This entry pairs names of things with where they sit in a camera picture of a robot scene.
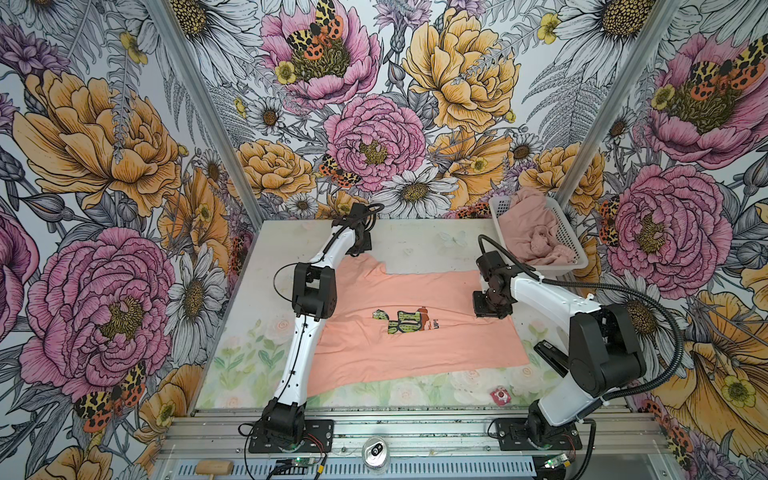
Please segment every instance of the wooden mallet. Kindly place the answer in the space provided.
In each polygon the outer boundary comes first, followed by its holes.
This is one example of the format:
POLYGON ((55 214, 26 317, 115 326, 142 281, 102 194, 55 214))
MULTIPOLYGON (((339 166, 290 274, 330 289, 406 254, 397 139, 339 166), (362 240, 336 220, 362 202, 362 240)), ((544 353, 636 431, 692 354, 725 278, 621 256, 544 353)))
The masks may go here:
POLYGON ((194 472, 196 475, 208 475, 208 480, 214 480, 216 475, 231 475, 233 467, 231 460, 200 460, 194 472))

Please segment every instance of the small red object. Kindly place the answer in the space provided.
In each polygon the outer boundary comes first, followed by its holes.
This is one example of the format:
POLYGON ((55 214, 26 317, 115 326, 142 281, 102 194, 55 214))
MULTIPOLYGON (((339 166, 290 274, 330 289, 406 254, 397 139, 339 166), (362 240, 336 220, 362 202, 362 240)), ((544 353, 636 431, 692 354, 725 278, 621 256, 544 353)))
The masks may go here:
POLYGON ((496 390, 491 392, 491 397, 493 398, 493 401, 496 402, 496 405, 500 407, 505 406, 511 401, 509 392, 507 392, 507 389, 503 386, 496 387, 496 390))

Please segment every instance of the t-shirt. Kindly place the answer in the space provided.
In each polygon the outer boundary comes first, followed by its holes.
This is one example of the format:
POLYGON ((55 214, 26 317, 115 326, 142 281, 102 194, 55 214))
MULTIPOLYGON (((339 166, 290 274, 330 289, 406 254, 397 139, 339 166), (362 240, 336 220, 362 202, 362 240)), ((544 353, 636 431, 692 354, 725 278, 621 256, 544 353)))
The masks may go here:
POLYGON ((336 289, 309 396, 350 383, 528 363, 509 316, 475 316, 477 270, 388 275, 384 263, 363 254, 341 262, 336 289))

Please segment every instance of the pink peony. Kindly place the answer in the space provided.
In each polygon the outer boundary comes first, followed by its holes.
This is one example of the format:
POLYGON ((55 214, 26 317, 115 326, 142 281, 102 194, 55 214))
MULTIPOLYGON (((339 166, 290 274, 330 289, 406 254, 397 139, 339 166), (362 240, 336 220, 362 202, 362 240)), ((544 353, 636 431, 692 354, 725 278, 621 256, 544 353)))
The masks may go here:
POLYGON ((0 212, 0 340, 16 324, 24 304, 24 284, 39 261, 32 237, 14 217, 0 212))
POLYGON ((657 284, 664 298, 693 295, 728 256, 733 231, 722 212, 715 180, 694 166, 643 167, 619 197, 608 262, 657 284))
POLYGON ((154 373, 170 350, 163 329, 174 280, 163 251, 128 228, 54 253, 29 290, 36 336, 22 350, 22 378, 79 399, 108 391, 139 362, 154 373))
MULTIPOLYGON (((354 8, 348 14, 339 0, 335 0, 334 5, 336 14, 343 20, 340 47, 349 55, 349 65, 341 75, 335 71, 319 78, 310 78, 308 82, 298 78, 286 84, 285 88, 291 98, 304 109, 314 110, 328 104, 342 104, 358 93, 366 93, 373 88, 379 73, 381 47, 376 34, 368 36, 354 8)), ((261 57, 263 65, 273 70, 280 62, 293 62, 293 49, 286 38, 296 31, 309 30, 310 23, 314 21, 314 5, 308 14, 297 10, 294 16, 288 16, 281 10, 279 16, 265 16, 261 23, 262 49, 267 52, 261 57)), ((290 103, 286 103, 286 108, 296 110, 290 103)))
POLYGON ((341 115, 325 123, 328 154, 339 166, 358 174, 360 190, 381 190, 381 183, 424 161, 426 141, 422 122, 410 108, 379 95, 357 97, 341 115))
POLYGON ((732 47, 731 38, 718 45, 715 37, 694 35, 669 62, 667 71, 658 75, 650 118, 644 125, 645 140, 654 151, 711 170, 731 164, 768 134, 768 74, 742 91, 724 88, 705 101, 690 96, 693 63, 722 65, 748 45, 732 47))

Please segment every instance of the black mounting plate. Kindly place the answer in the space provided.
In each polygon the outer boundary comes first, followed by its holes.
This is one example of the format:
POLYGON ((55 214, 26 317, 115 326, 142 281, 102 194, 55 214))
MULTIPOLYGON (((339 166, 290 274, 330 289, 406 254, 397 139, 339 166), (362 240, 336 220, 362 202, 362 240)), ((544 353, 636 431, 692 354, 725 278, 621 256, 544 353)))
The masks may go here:
POLYGON ((528 440, 528 429, 525 426, 525 420, 520 419, 496 419, 496 435, 498 436, 498 447, 502 452, 513 452, 520 450, 542 450, 543 452, 549 450, 565 450, 569 452, 571 450, 581 450, 581 438, 579 438, 576 431, 576 425, 572 424, 568 428, 574 435, 557 435, 549 439, 551 447, 548 449, 542 449, 532 444, 528 440))
MULTIPOLYGON (((333 420, 315 420, 305 419, 305 433, 312 434, 316 439, 323 443, 323 448, 326 452, 331 451, 333 446, 333 420)), ((320 449, 314 442, 304 440, 301 446, 291 453, 319 453, 320 449)), ((253 434, 248 442, 248 453, 287 453, 280 449, 274 443, 266 442, 266 434, 264 433, 264 423, 258 422, 256 428, 253 429, 253 434)))

